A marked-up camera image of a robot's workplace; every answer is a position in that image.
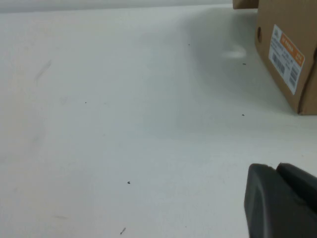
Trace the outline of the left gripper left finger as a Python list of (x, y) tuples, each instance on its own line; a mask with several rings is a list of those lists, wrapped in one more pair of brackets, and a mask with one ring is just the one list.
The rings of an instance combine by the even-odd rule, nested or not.
[(317, 214), (270, 166), (249, 166), (244, 209), (251, 238), (317, 236)]

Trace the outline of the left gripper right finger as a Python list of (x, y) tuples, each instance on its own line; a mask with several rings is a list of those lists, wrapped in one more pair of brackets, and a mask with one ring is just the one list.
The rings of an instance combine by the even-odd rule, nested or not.
[(280, 163), (276, 171), (307, 206), (317, 213), (317, 178), (289, 163)]

